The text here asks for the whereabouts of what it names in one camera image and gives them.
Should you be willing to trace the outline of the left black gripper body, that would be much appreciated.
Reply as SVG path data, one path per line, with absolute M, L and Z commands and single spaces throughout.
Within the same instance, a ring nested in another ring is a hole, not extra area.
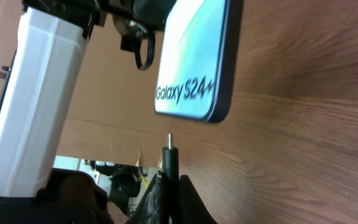
M 102 11 L 112 14 L 121 35 L 121 50 L 132 52 L 139 70 L 148 69 L 155 55 L 155 34 L 163 32 L 176 0 L 100 0 Z

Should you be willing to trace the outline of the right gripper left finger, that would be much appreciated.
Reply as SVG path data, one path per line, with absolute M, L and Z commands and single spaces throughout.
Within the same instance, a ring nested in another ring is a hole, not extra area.
M 126 224 L 163 223 L 163 174 L 154 175 L 135 212 Z

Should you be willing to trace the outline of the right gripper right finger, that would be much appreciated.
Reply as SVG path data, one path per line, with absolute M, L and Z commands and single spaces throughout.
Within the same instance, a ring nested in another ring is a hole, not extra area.
M 187 175 L 180 177 L 180 206 L 183 224 L 217 224 Z

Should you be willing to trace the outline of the blue Galaxy S24 smartphone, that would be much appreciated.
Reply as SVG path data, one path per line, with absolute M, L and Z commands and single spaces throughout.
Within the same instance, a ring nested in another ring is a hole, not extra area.
M 178 0 L 164 30 L 154 109 L 219 123 L 230 106 L 243 0 Z

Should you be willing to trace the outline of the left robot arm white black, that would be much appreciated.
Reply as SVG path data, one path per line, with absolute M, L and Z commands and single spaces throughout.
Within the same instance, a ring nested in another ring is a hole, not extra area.
M 154 59 L 173 1 L 24 1 L 0 98 L 0 223 L 111 223 L 108 196 L 79 171 L 53 167 L 94 26 L 112 14 L 139 70 Z

